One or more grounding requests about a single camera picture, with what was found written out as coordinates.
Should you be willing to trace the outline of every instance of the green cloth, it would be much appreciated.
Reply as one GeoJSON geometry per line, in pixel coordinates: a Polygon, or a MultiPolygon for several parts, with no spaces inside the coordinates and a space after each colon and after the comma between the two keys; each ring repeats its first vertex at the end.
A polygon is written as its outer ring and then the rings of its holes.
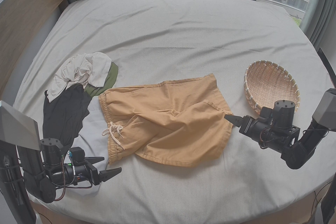
{"type": "Polygon", "coordinates": [[[107,74],[104,86],[93,87],[92,85],[87,84],[84,91],[86,91],[91,97],[98,96],[99,94],[113,87],[113,85],[116,82],[117,75],[118,75],[118,66],[113,62],[111,63],[111,68],[107,74]]]}

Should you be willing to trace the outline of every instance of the basket rim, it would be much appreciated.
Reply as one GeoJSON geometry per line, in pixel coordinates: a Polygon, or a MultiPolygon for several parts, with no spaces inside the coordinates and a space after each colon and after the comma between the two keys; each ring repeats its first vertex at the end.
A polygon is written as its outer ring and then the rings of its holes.
{"type": "Polygon", "coordinates": [[[300,90],[299,87],[297,86],[297,83],[295,81],[295,79],[293,78],[293,76],[281,65],[272,62],[272,61],[268,61],[268,60],[258,60],[258,61],[254,61],[253,63],[250,63],[249,66],[246,68],[245,74],[244,74],[244,92],[245,92],[245,96],[247,98],[247,101],[250,103],[250,105],[252,106],[252,108],[259,114],[260,110],[262,109],[262,106],[260,106],[253,98],[253,95],[250,92],[250,88],[248,85],[248,81],[247,81],[247,73],[250,70],[250,67],[252,65],[256,65],[256,64],[267,64],[267,65],[276,65],[277,69],[282,70],[282,72],[284,72],[286,74],[285,77],[290,78],[290,82],[293,83],[292,87],[296,89],[296,98],[297,98],[297,102],[295,104],[295,112],[299,109],[300,106],[300,101],[301,101],[301,96],[300,96],[300,90]]]}

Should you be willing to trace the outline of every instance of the grass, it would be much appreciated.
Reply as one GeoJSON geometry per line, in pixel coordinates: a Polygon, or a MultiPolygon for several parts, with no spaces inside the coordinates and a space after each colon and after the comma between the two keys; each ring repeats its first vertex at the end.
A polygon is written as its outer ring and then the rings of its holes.
{"type": "Polygon", "coordinates": [[[297,26],[300,25],[301,19],[297,19],[297,18],[294,18],[294,17],[292,17],[292,19],[296,22],[297,26]]]}

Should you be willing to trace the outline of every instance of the black cloth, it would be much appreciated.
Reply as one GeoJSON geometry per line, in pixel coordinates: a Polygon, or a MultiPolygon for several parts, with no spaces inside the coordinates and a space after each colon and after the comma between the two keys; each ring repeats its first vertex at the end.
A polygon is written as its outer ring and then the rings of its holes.
{"type": "Polygon", "coordinates": [[[84,92],[82,84],[74,84],[49,103],[44,92],[43,138],[56,138],[69,149],[89,114],[87,107],[92,97],[84,92]]]}

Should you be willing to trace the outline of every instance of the headboard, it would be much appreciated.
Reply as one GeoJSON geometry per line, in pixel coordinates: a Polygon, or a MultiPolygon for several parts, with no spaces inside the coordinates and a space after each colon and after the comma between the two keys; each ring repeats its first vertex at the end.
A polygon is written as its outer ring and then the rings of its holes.
{"type": "Polygon", "coordinates": [[[21,53],[63,0],[0,3],[0,98],[21,53]]]}

